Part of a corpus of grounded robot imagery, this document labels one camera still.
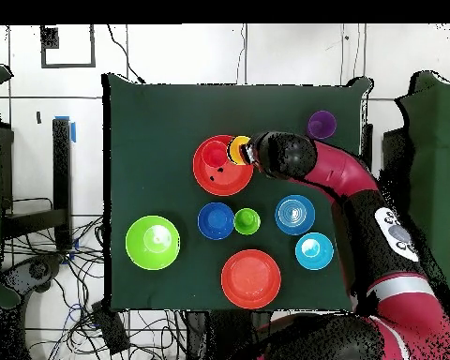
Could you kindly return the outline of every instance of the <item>purple cup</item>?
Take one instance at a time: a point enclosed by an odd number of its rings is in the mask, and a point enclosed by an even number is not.
[[[318,140],[334,135],[337,128],[335,116],[327,111],[318,111],[311,115],[308,120],[308,133]]]

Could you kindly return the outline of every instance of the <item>small green cup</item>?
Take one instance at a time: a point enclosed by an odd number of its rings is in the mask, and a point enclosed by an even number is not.
[[[235,214],[233,226],[241,234],[254,234],[260,228],[260,216],[251,208],[242,208]]]

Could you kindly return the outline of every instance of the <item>plastic bowl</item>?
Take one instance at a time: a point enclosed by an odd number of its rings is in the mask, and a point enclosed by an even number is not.
[[[305,196],[286,196],[278,202],[275,221],[280,230],[286,234],[303,234],[315,222],[315,208]]]
[[[180,250],[180,235],[166,218],[146,216],[136,220],[125,238],[127,254],[143,269],[158,270],[175,261]]]
[[[223,202],[210,202],[200,210],[198,227],[208,239],[224,239],[233,231],[233,211]]]

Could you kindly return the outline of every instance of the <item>plastic cup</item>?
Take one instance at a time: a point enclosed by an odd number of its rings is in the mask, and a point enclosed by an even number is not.
[[[240,154],[240,146],[247,144],[248,141],[250,141],[250,138],[244,135],[239,135],[238,137],[233,138],[227,146],[228,160],[240,166],[245,165],[246,163]]]
[[[158,270],[169,266],[178,256],[180,236],[168,219],[147,216],[130,226],[125,247],[135,264],[143,269]]]
[[[295,246],[295,257],[306,269],[318,271],[328,265],[334,256],[334,247],[321,233],[303,235]]]
[[[308,133],[319,140],[331,137],[337,128],[335,116],[327,111],[318,111],[308,120]]]
[[[219,168],[227,160],[227,145],[220,141],[210,141],[202,150],[202,159],[207,166]]]
[[[233,226],[241,234],[254,234],[260,228],[260,216],[251,208],[242,208],[235,214]]]

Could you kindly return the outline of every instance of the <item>red plate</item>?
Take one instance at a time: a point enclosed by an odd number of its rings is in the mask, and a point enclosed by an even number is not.
[[[278,294],[280,281],[277,263],[258,249],[233,254],[221,271],[221,288],[226,297],[245,309],[270,304]]]
[[[232,135],[217,135],[202,142],[193,155],[193,175],[207,192],[217,196],[231,196],[247,186],[253,174],[253,166],[237,166],[227,161],[221,168],[207,166],[202,159],[202,150],[211,141],[228,144]]]

